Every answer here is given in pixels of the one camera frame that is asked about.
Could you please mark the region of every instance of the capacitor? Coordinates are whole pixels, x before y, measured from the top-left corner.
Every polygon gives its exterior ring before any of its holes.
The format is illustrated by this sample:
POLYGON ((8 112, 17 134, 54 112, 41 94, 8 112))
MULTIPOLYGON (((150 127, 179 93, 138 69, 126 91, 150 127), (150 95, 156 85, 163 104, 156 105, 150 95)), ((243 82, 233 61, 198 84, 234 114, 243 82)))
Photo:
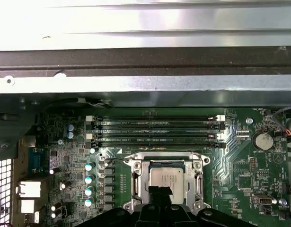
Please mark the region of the capacitor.
POLYGON ((58 143, 59 145, 63 145, 63 144, 64 144, 64 141, 63 141, 62 139, 60 139, 60 140, 57 141, 57 143, 58 143))
POLYGON ((90 207, 90 206, 93 204, 93 202, 94 202, 94 198, 93 198, 93 197, 88 197, 88 198, 85 200, 84 205, 85 205, 86 207, 90 207))
POLYGON ((51 217, 56 218, 58 215, 61 214, 61 212, 62 212, 61 209, 57 209, 51 214, 51 217))
POLYGON ((88 187, 86 190, 85 190, 85 195, 86 196, 91 196, 91 194, 93 194, 95 191, 94 187, 93 186, 90 186, 88 187))
POLYGON ((59 173, 59 172, 60 172, 60 168, 50 169, 50 174, 51 175, 56 174, 56 173, 59 173))
POLYGON ((68 132, 68 134, 66 135, 66 137, 67 137, 68 139, 73 139, 73 138, 74 138, 74 133, 72 133, 72 132, 70 131, 70 132, 68 132))
POLYGON ((53 206, 51 206, 51 211, 55 211, 61 207, 61 203, 57 202, 53 206))
POLYGON ((71 181, 67 181, 61 184, 62 189, 66 189, 67 187, 71 186, 71 181))
POLYGON ((279 204, 283 207, 285 207, 287 205, 287 201, 286 199, 279 199, 279 204))
POLYGON ((90 183, 93 182, 94 179, 95 179, 95 176, 94 176, 94 175, 88 175, 88 176, 85 178, 85 183, 90 184, 90 183))
POLYGON ((69 124, 69 125, 67 126, 67 130, 68 130, 68 131, 74 131, 74 130, 75 130, 75 126, 72 125, 72 124, 69 124))
POLYGON ((91 149, 89 150, 89 153, 90 153, 90 154, 94 154, 95 152, 96 152, 96 150, 93 149, 93 148, 91 148, 91 149))
POLYGON ((93 162, 88 162, 85 165, 86 171, 91 171, 94 167, 95 167, 95 163, 93 163, 93 162))

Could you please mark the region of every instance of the ventilation grille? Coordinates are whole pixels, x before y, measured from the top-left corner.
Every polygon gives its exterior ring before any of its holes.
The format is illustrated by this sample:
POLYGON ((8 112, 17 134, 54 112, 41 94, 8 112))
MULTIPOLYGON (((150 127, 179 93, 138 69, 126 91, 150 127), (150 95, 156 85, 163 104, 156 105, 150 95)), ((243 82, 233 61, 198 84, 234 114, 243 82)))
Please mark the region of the ventilation grille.
POLYGON ((12 160, 7 159, 0 161, 0 224, 10 223, 11 179, 12 160))

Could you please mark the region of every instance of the metal frame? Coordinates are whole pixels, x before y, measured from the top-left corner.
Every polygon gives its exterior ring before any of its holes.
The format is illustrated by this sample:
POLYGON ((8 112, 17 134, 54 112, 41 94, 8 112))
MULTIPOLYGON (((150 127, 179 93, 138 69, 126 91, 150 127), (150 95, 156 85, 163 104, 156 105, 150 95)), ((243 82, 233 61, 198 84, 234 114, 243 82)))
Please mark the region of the metal frame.
POLYGON ((6 16, 0 51, 291 45, 291 0, 0 3, 6 16))

